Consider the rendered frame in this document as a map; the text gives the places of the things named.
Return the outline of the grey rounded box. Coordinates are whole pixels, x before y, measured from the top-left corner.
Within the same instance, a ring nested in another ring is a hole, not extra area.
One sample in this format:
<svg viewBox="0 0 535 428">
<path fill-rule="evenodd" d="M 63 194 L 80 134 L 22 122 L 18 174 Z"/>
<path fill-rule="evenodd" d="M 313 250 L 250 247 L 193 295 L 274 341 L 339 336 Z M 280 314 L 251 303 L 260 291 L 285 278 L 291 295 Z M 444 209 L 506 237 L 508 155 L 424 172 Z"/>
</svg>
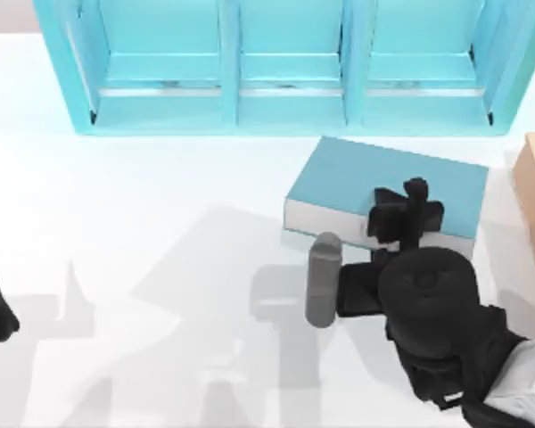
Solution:
<svg viewBox="0 0 535 428">
<path fill-rule="evenodd" d="M 331 232 L 317 237 L 309 250 L 305 317 L 315 328 L 327 328 L 335 320 L 342 242 Z"/>
</svg>

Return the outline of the blue book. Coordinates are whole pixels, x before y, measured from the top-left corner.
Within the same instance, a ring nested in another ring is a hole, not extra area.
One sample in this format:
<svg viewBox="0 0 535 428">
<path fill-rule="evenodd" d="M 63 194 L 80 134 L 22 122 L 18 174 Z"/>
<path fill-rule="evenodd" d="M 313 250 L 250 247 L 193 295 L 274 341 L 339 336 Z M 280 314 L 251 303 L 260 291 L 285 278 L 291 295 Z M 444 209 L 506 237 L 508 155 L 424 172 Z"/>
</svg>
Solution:
<svg viewBox="0 0 535 428">
<path fill-rule="evenodd" d="M 353 246 L 395 250 L 396 243 L 380 243 L 369 229 L 375 192 L 386 189 L 406 202 L 404 183 L 420 177 L 430 201 L 444 208 L 441 221 L 425 227 L 420 244 L 471 258 L 488 173 L 477 164 L 323 137 L 286 195 L 284 229 L 311 236 L 331 232 Z"/>
</svg>

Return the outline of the light blue rack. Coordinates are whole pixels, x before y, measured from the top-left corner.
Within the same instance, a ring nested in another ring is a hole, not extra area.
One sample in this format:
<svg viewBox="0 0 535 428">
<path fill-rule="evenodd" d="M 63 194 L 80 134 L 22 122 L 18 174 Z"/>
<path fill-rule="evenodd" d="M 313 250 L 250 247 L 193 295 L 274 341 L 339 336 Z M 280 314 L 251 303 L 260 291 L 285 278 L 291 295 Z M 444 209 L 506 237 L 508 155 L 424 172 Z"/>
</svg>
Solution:
<svg viewBox="0 0 535 428">
<path fill-rule="evenodd" d="M 535 0 L 33 0 L 89 135 L 502 135 Z"/>
</svg>

